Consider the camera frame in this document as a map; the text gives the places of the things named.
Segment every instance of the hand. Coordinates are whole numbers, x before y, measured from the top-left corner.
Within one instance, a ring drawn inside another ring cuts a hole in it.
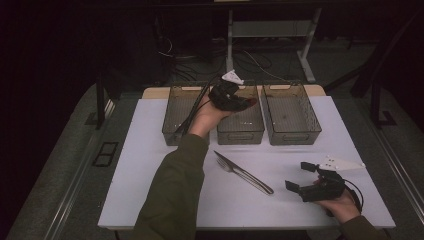
[[[330,210],[341,224],[361,215],[356,208],[352,195],[346,189],[339,198],[316,201],[315,203]]]
[[[196,113],[193,123],[188,131],[200,137],[206,137],[208,132],[214,129],[221,119],[230,116],[232,112],[221,111],[210,102],[208,96],[204,96],[199,103],[200,109]]]

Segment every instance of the forearm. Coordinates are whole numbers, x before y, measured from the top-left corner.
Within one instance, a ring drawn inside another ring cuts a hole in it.
[[[342,225],[340,230],[347,240],[387,240],[384,234],[377,231],[364,217],[355,217]]]
[[[194,239],[206,141],[188,134],[153,178],[131,239]]]

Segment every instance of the tabletop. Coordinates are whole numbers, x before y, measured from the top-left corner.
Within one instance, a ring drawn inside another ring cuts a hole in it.
[[[317,85],[311,88],[320,89]],[[162,98],[152,97],[152,93],[158,92]],[[133,228],[156,169],[164,156],[176,148],[166,146],[161,132],[167,106],[167,99],[163,97],[167,96],[166,92],[166,88],[148,89],[146,98],[138,102],[98,222],[100,227]],[[272,146],[266,131],[261,144],[218,145],[216,130],[211,131],[198,207],[199,229],[317,229],[338,225],[321,207],[302,202],[284,185],[284,181],[289,180],[306,186],[317,179],[316,173],[300,168],[302,161],[319,164],[326,156],[332,156],[362,163],[332,98],[322,93],[310,96],[322,127],[313,145]],[[232,159],[268,184],[275,193],[265,195],[243,179],[223,171],[212,150]],[[361,189],[365,198],[363,215],[375,227],[395,226],[366,169],[339,174]]]

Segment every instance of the transparent plastic bin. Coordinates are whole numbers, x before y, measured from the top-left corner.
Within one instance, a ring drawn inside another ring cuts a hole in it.
[[[266,82],[261,102],[271,145],[314,144],[322,129],[302,84]]]
[[[221,120],[217,126],[218,144],[260,144],[265,131],[258,89],[254,80],[245,80],[235,93],[239,97],[256,98],[258,102],[241,112]]]
[[[197,97],[206,82],[174,82],[169,91],[168,105],[163,121],[162,133],[166,145],[178,146],[182,134],[175,133],[190,114]]]

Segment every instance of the silverware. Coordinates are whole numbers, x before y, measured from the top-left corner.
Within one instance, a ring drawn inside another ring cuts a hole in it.
[[[272,188],[268,187],[265,183],[263,183],[261,180],[254,177],[252,174],[248,173],[243,168],[239,167],[237,164],[230,161],[230,159],[224,157],[222,154],[218,153],[217,151],[214,151],[216,155],[218,155],[218,163],[219,165],[227,172],[232,172],[238,175],[239,177],[243,178],[253,186],[255,186],[257,189],[261,190],[265,194],[273,194],[274,190]]]

